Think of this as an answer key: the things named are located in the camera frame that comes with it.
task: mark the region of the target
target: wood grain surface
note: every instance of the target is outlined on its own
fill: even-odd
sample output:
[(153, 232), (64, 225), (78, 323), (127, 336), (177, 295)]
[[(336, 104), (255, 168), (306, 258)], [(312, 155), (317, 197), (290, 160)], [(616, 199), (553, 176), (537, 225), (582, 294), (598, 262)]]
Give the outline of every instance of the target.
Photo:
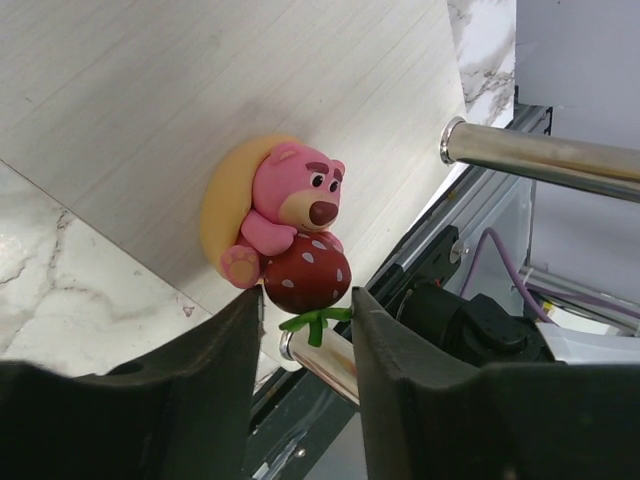
[(333, 231), (364, 285), (464, 113), (445, 0), (4, 0), (0, 22), (0, 159), (212, 312), (239, 292), (198, 213), (233, 146), (280, 131), (346, 164)]

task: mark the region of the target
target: bear foot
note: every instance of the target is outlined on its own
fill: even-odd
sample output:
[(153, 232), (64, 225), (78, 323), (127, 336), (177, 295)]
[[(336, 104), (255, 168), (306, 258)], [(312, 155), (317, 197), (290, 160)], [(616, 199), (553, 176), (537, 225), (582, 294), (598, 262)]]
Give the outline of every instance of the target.
[(260, 259), (251, 247), (234, 245), (222, 255), (222, 270), (234, 287), (248, 289), (260, 279)]

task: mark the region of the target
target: yellow bun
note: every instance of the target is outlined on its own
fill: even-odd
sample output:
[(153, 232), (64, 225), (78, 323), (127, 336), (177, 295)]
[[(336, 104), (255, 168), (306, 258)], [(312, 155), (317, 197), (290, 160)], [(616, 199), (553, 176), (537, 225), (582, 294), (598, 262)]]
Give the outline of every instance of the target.
[(200, 242), (209, 262), (224, 277), (220, 257), (236, 244), (240, 226), (251, 209), (253, 177), (273, 147), (301, 143), (282, 134), (253, 138), (238, 145), (216, 167), (200, 212)]

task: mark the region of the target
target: screw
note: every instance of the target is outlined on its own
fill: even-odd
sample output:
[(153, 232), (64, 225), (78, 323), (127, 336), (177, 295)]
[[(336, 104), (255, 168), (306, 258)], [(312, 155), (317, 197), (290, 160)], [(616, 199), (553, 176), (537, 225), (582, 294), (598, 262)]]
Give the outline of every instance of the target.
[(460, 260), (460, 258), (469, 253), (469, 251), (470, 248), (467, 247), (462, 240), (456, 240), (456, 242), (451, 247), (451, 252), (449, 252), (449, 263), (456, 263), (458, 260)]

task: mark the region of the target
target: white marble wall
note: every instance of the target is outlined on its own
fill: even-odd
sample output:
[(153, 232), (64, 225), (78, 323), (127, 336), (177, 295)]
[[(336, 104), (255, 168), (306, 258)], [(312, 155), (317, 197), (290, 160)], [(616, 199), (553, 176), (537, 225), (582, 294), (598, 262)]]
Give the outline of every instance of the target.
[(513, 118), (516, 0), (449, 0), (467, 120), (506, 126)]
[(103, 374), (211, 316), (3, 163), (0, 226), (0, 359)]

